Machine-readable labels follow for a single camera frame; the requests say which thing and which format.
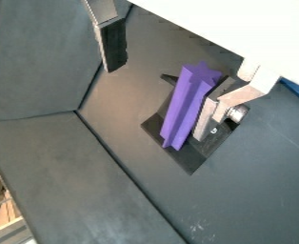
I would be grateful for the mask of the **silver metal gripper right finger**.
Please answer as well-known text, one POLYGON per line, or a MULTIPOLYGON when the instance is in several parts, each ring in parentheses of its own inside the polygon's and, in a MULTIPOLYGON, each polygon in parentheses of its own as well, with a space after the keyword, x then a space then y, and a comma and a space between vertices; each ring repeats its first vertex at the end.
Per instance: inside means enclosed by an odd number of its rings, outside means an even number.
POLYGON ((194 137, 203 141, 214 128, 234 117, 239 122, 246 116, 246 109, 241 105, 269 94, 281 79, 281 75, 263 65, 246 59, 237 73, 239 79, 229 77, 213 89, 205 100, 202 114, 194 130, 194 137))

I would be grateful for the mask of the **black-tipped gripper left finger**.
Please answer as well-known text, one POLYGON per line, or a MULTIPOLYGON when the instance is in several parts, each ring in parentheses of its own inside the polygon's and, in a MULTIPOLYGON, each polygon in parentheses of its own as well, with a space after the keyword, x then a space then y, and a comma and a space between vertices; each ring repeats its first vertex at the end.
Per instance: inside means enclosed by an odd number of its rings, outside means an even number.
POLYGON ((127 63, 127 0, 82 0, 95 27, 104 69, 116 71, 127 63))

